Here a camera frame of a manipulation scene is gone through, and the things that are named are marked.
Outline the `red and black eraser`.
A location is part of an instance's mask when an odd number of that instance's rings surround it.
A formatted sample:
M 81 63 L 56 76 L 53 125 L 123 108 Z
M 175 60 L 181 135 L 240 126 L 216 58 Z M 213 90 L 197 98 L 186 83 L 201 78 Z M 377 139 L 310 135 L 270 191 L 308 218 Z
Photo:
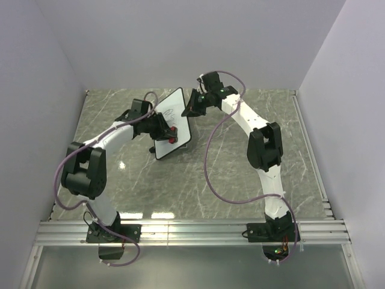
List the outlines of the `red and black eraser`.
M 177 128 L 172 126 L 168 131 L 168 142 L 174 144 L 177 142 Z

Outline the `small black-framed whiteboard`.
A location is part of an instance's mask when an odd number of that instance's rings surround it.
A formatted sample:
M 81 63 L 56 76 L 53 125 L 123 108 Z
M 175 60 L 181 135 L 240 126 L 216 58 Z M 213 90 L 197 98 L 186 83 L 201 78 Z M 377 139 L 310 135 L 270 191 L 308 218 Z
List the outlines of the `small black-framed whiteboard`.
M 177 142 L 169 143 L 167 140 L 154 141 L 155 158 L 161 160 L 172 152 L 180 149 L 192 139 L 191 127 L 187 117 L 181 114 L 186 107 L 186 101 L 181 87 L 172 91 L 165 99 L 159 101 L 155 108 L 155 114 L 161 113 L 169 126 L 177 128 Z

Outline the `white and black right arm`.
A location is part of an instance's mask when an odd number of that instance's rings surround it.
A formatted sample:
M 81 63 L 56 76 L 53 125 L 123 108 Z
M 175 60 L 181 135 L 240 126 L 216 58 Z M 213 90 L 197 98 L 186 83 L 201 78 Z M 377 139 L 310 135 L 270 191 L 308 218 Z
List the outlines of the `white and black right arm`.
M 248 137 L 247 159 L 256 171 L 262 186 L 262 195 L 254 200 L 265 202 L 266 236 L 274 241 L 291 233 L 298 234 L 293 209 L 285 199 L 281 178 L 283 143 L 278 123 L 269 122 L 257 114 L 245 101 L 245 90 L 238 92 L 220 80 L 222 72 L 211 71 L 197 79 L 199 88 L 191 92 L 184 117 L 206 115 L 209 107 L 216 107 L 225 116 L 223 122 L 233 119 Z

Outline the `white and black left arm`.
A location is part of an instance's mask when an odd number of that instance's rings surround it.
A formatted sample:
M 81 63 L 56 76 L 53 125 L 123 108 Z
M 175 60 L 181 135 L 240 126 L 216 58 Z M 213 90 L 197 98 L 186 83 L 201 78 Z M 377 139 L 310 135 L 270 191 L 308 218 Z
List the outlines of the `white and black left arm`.
M 120 214 L 103 194 L 108 155 L 140 134 L 148 134 L 154 141 L 177 142 L 177 128 L 169 125 L 155 107 L 149 101 L 134 99 L 130 109 L 104 132 L 84 143 L 74 141 L 68 147 L 61 185 L 79 198 L 77 206 L 88 208 L 93 218 L 91 233 L 101 235 L 108 242 L 117 241 L 122 234 Z

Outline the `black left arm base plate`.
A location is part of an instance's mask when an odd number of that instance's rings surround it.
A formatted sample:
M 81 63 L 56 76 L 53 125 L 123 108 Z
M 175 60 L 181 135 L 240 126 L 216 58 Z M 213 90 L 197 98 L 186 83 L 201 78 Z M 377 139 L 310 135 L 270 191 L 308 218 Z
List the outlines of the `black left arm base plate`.
M 141 235 L 141 225 L 122 224 L 118 225 L 116 230 L 107 227 L 108 230 L 97 223 L 88 226 L 86 242 L 87 243 L 131 243 L 139 242 Z

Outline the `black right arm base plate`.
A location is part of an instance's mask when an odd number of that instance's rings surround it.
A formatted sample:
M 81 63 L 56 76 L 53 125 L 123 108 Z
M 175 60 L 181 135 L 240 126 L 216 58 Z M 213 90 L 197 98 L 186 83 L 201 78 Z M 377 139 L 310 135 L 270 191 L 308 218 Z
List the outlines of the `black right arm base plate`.
M 241 235 L 249 243 L 281 243 L 300 241 L 300 233 L 295 233 L 294 224 L 272 225 L 269 223 L 248 223 Z

